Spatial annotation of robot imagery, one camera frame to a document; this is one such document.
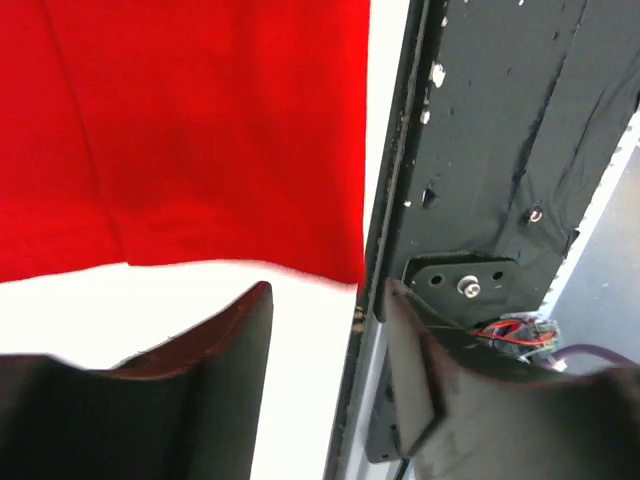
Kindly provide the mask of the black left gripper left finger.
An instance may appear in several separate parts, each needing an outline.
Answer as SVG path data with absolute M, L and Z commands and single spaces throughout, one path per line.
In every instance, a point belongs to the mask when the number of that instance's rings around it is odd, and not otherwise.
M 261 281 L 111 370 L 1 358 L 5 479 L 246 479 L 273 319 Z

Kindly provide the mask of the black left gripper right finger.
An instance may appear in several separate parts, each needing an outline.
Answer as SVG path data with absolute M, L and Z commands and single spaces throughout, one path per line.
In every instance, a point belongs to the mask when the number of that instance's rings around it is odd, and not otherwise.
M 639 370 L 575 376 L 481 344 L 403 283 L 383 301 L 397 441 L 420 479 L 635 479 Z

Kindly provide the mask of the bright red t-shirt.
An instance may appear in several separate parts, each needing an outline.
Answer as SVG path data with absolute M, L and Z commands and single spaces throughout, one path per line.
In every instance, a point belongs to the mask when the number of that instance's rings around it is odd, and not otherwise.
M 366 1 L 5 1 L 1 278 L 364 277 Z

